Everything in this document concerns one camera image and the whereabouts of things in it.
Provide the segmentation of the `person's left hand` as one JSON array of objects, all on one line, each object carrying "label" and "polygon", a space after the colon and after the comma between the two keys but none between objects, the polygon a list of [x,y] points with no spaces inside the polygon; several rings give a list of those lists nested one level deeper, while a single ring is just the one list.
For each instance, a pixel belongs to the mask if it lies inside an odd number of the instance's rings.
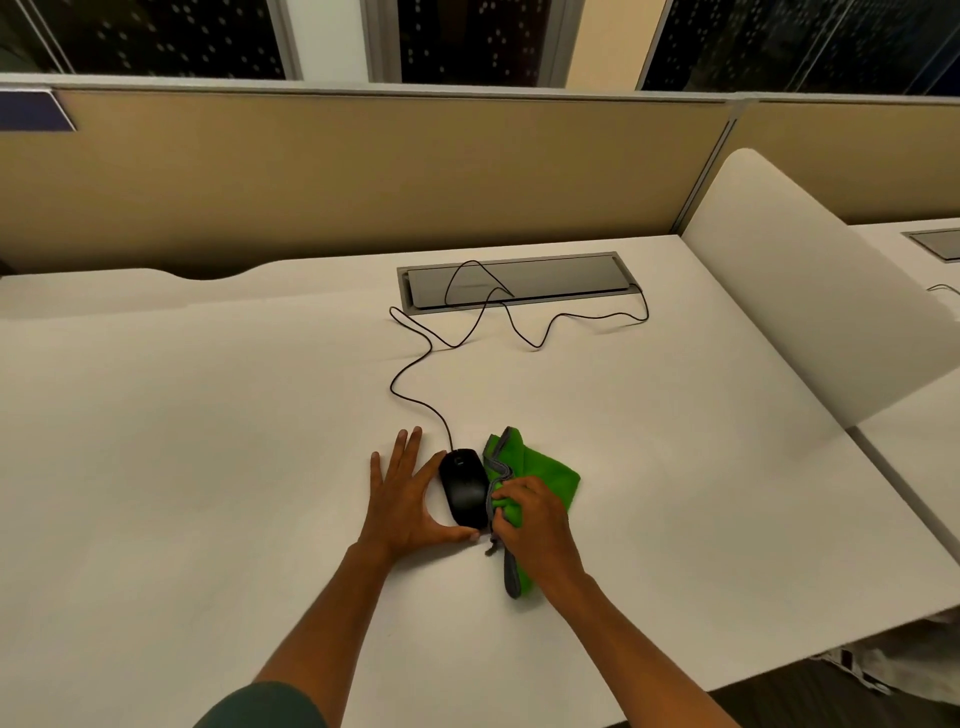
[{"label": "person's left hand", "polygon": [[426,505],[426,492],[438,477],[440,462],[446,455],[441,450],[422,466],[416,465],[412,482],[400,485],[400,433],[397,434],[383,471],[383,485],[374,501],[368,498],[366,517],[357,544],[375,552],[386,564],[394,566],[402,558],[427,548],[427,526],[439,523]]}]

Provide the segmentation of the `person's right hand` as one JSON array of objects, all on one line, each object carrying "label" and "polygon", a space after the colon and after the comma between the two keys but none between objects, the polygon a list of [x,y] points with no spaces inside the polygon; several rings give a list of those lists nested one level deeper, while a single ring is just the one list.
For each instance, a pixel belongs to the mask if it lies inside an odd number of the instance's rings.
[{"label": "person's right hand", "polygon": [[511,553],[546,600],[561,609],[588,580],[564,505],[533,476],[507,480],[496,497],[520,506],[519,544]]}]

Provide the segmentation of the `black computer mouse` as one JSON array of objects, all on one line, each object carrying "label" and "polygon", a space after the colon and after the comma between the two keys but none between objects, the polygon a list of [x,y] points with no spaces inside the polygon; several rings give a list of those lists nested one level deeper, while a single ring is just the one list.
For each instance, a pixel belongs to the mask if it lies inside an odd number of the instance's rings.
[{"label": "black computer mouse", "polygon": [[481,532],[489,529],[487,497],[490,485],[476,450],[459,448],[444,455],[438,465],[438,480],[457,526]]}]

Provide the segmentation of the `green microfibre cloth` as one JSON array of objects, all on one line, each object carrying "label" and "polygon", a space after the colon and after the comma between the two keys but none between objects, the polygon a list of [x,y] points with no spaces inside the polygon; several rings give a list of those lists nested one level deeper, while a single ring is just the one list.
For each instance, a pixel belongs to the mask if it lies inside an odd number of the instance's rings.
[{"label": "green microfibre cloth", "polygon": [[[522,433],[514,427],[506,427],[502,434],[491,434],[482,451],[482,463],[487,477],[486,516],[492,522],[497,510],[503,510],[504,517],[512,526],[522,525],[522,508],[507,499],[498,499],[498,490],[507,480],[534,477],[541,480],[546,488],[569,511],[581,482],[581,475],[571,467],[544,455],[523,442]],[[516,557],[506,547],[502,547],[498,536],[492,534],[490,548],[486,555],[491,556],[499,549],[503,550],[503,580],[507,595],[518,600],[527,596],[534,587]]]}]

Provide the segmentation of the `person's left forearm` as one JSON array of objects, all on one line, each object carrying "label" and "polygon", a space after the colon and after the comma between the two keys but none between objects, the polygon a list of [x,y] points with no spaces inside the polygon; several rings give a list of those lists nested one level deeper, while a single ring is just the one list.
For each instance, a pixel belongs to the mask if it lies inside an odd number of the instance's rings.
[{"label": "person's left forearm", "polygon": [[328,728],[341,728],[358,658],[395,563],[382,543],[357,540],[351,545],[253,682],[297,689],[316,706]]}]

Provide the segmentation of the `person's right forearm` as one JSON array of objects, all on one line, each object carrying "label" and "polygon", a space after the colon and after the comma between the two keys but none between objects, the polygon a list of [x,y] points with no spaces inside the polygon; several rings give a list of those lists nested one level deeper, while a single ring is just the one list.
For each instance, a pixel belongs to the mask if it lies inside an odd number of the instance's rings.
[{"label": "person's right forearm", "polygon": [[630,728],[740,728],[582,570],[539,587],[593,661]]}]

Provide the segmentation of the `dark green sleeve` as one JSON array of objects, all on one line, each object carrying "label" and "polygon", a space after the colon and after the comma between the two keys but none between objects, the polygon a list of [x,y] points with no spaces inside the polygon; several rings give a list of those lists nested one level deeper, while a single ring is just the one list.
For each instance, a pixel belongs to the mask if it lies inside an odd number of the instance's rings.
[{"label": "dark green sleeve", "polygon": [[314,702],[281,682],[241,687],[212,706],[193,728],[329,728]]}]

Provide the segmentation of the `beige cubicle partition panel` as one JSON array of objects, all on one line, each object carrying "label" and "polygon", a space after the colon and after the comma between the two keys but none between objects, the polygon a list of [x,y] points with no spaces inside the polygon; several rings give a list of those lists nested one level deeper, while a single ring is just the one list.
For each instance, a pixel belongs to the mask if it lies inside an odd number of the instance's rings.
[{"label": "beige cubicle partition panel", "polygon": [[960,217],[960,97],[708,94],[726,125],[672,233],[683,232],[726,159],[768,162],[848,224]]},{"label": "beige cubicle partition panel", "polygon": [[0,74],[68,130],[0,130],[0,269],[154,268],[664,235],[736,100],[543,88]]}]

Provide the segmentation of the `white curved desk divider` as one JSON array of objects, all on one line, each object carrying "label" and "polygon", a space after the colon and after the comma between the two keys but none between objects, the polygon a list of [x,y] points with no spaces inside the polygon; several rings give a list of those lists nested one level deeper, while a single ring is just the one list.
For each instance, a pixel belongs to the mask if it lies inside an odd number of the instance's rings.
[{"label": "white curved desk divider", "polygon": [[960,321],[752,149],[680,235],[845,429],[960,367]]}]

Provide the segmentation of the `white object under desk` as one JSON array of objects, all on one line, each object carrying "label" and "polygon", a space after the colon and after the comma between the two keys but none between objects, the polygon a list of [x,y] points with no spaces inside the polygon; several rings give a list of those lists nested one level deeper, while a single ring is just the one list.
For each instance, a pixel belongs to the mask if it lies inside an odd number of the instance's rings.
[{"label": "white object under desk", "polygon": [[960,606],[813,656],[876,693],[960,708]]}]

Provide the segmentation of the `dark glass window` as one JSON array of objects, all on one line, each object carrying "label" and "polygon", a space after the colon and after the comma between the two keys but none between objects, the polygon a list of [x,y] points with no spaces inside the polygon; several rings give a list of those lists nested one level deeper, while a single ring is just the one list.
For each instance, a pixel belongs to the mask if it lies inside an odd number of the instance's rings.
[{"label": "dark glass window", "polygon": [[297,80],[284,0],[0,0],[0,73]]},{"label": "dark glass window", "polygon": [[960,98],[960,0],[666,0],[636,89]]},{"label": "dark glass window", "polygon": [[374,83],[562,89],[585,0],[359,0]]}]

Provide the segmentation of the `dark blue partition label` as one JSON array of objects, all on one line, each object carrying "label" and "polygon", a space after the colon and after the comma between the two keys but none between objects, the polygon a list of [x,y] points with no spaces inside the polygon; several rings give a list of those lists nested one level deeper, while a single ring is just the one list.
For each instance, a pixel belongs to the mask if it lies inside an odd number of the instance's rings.
[{"label": "dark blue partition label", "polygon": [[55,92],[0,87],[0,133],[72,133],[77,127]]}]

